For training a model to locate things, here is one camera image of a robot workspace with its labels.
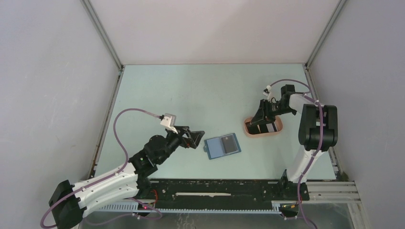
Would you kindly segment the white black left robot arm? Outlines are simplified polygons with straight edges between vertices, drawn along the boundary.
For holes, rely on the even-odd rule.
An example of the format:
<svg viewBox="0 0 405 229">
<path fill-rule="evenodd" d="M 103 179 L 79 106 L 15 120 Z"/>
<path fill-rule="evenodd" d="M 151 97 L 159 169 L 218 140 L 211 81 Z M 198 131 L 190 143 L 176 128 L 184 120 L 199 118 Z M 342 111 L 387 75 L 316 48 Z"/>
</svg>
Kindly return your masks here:
<svg viewBox="0 0 405 229">
<path fill-rule="evenodd" d="M 176 126 L 176 132 L 154 135 L 143 149 L 124 164 L 89 180 L 58 184 L 49 205 L 58 229 L 71 229 L 95 210 L 126 198 L 147 198 L 152 190 L 149 176 L 178 148 L 196 149 L 205 132 Z"/>
</svg>

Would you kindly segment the blue card holder wallet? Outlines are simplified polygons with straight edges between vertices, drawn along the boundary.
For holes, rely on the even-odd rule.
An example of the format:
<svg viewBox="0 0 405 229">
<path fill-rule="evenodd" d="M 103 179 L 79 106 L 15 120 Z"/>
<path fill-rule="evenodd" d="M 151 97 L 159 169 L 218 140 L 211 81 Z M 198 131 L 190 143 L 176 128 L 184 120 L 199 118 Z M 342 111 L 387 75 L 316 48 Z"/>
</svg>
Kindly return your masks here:
<svg viewBox="0 0 405 229">
<path fill-rule="evenodd" d="M 231 153 L 231 154 L 226 154 L 224 152 L 224 148 L 223 148 L 221 138 L 223 136 L 227 136 L 227 135 L 234 135 L 234 138 L 235 138 L 235 141 L 236 141 L 236 144 L 237 144 L 237 147 L 238 147 L 238 151 L 236 151 L 234 153 Z M 223 136 L 214 137 L 214 138 L 204 140 L 203 149 L 204 149 L 204 152 L 207 153 L 208 158 L 210 160 L 221 158 L 221 157 L 224 157 L 224 156 L 230 156 L 232 154 L 240 153 L 242 151 L 241 147 L 239 145 L 239 142 L 237 140 L 236 134 L 232 133 L 232 134 L 227 134 L 227 135 L 223 135 Z"/>
</svg>

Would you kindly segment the pink oval tray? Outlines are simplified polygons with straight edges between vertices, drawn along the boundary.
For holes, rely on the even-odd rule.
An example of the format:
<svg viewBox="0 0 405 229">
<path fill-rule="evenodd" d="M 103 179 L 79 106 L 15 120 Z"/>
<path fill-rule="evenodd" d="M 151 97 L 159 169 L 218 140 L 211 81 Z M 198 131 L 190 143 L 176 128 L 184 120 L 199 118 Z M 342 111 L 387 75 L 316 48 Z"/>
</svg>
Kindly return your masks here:
<svg viewBox="0 0 405 229">
<path fill-rule="evenodd" d="M 283 130 L 283 123 L 281 121 L 281 118 L 279 116 L 276 116 L 276 120 L 273 122 L 277 125 L 278 132 L 273 132 L 273 133 L 265 133 L 265 134 L 258 134 L 258 135 L 251 135 L 247 131 L 246 123 L 249 123 L 251 121 L 252 117 L 248 117 L 244 120 L 244 132 L 245 134 L 250 137 L 250 138 L 259 138 L 259 137 L 268 137 L 268 136 L 274 136 L 278 135 L 281 133 Z"/>
</svg>

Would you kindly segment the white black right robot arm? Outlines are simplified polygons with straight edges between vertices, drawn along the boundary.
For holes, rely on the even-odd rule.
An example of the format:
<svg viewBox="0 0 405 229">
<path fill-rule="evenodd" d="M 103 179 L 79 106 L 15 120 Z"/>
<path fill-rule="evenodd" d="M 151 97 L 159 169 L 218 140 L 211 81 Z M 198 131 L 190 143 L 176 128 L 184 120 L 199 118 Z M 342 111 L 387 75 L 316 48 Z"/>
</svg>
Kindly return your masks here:
<svg viewBox="0 0 405 229">
<path fill-rule="evenodd" d="M 284 114 L 300 114 L 298 142 L 300 144 L 293 164 L 285 170 L 287 181 L 278 185 L 278 194 L 291 199 L 297 193 L 296 185 L 307 181 L 308 172 L 318 158 L 338 141 L 338 109 L 310 98 L 307 93 L 297 92 L 295 86 L 281 87 L 281 98 L 276 100 L 271 86 L 264 90 L 265 99 L 259 102 L 255 115 L 245 120 L 248 135 L 264 135 L 277 132 L 276 119 Z"/>
</svg>

